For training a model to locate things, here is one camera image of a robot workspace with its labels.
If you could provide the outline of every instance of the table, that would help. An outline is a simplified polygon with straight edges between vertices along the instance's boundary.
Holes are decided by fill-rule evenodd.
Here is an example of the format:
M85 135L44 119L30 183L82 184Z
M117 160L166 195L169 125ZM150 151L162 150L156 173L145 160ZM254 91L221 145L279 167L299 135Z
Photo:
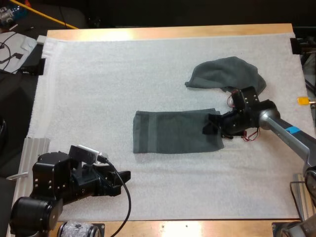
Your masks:
M54 30L47 36L60 40L77 41L119 41L166 38L189 38L209 36L241 36L260 34L291 33L291 24L260 25L227 25L197 27L161 27L161 28L125 28L125 29L86 29L86 30ZM186 220L186 221L129 221L119 236L133 237L226 237L256 236L270 237L272 222L290 222L294 220ZM106 236L110 236L121 222L105 222Z

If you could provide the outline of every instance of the white padded surface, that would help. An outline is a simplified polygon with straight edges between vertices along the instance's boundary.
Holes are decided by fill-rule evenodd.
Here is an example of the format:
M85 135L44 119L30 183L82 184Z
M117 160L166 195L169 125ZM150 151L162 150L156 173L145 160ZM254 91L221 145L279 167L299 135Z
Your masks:
M270 131L255 142L224 141L213 153L133 154L135 112L215 108L229 93L189 89L193 68L237 56L258 67L281 117L314 136L299 56L292 34L64 42L46 39L44 76L39 78L28 136L51 139L50 151L82 144L106 152L118 170L130 170L130 220L294 218L293 174L303 162ZM61 220L123 220L127 197L88 197L64 207Z

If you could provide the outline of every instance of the crumpled gray cloth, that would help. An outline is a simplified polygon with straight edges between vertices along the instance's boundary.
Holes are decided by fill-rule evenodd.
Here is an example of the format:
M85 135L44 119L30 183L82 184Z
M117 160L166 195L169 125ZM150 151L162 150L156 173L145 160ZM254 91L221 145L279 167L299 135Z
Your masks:
M215 109L183 112L137 111L133 121L133 152L183 154L213 152L224 147L220 132L205 135Z
M232 92L234 89L255 87L258 94L266 88L265 80L258 69L237 57L221 58L197 65L186 87L221 88Z

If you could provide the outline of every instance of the dark gray cloth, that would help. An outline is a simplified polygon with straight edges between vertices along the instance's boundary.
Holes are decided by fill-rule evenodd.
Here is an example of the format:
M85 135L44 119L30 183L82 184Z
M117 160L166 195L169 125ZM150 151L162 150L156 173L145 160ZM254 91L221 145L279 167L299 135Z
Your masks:
M232 92L234 89L255 87L258 94L266 88L265 80L258 69L237 57L221 58L197 65L186 87L221 88Z
M224 147L220 133L204 135L215 109L183 112L137 111L133 121L134 153L213 152Z

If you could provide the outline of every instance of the black cable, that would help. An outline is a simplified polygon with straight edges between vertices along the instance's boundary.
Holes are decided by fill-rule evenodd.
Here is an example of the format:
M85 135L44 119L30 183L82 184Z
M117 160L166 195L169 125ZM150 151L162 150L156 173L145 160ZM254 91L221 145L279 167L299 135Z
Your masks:
M109 162L107 159L104 161L106 162L114 171L114 173L117 175L118 179L120 180L120 182L122 183L125 191L126 191L126 194L127 194L127 198L128 198L128 212L127 212L127 215L126 215L126 218L125 220L123 221L123 223L121 224L121 226L114 232L114 234L111 235L111 237L114 237L116 236L120 231L121 229L124 227L124 225L126 224L128 218L129 218L129 215L130 215L130 212L131 212L131 208L132 208L132 201L131 201L131 197L130 197L130 193L128 191L128 188L126 186L126 184L124 183L124 181L122 180L121 176L119 175L119 172L117 171L117 169L115 169L114 165L112 165L111 162ZM101 174L99 174L98 171L92 169L101 179L104 180L104 178L102 177Z
M63 22L65 24L65 28L67 29L66 21L65 21L65 18L64 18L63 11L61 10L61 6L58 6L58 7L59 7L60 14L61 14L61 18L63 19Z
M292 194L292 196L293 196L293 200L294 200L294 203L295 203L295 207L296 207L298 216L299 216L299 218L300 218L301 221L303 221L303 217L302 217L301 212L300 212L300 209L299 209L299 207L298 207L298 204L297 204L297 201L296 201L296 198L295 198L293 189L292 189L292 184L304 184L304 183L305 183L304 181L292 181L292 182L290 182L290 191L291 191L291 194Z
M10 39L12 36L14 36L14 35L16 35L16 34L17 34L17 32L15 32L14 34L12 34L12 35L10 35L8 38L6 38L6 40L3 41L2 44L0 45L0 48L2 47L2 45L3 45L8 39ZM9 60L8 60L7 64L5 65L5 67L2 69L3 71L4 71L4 70L6 69L6 67L9 65L10 60L11 60L11 51L10 51L10 49L9 49Z

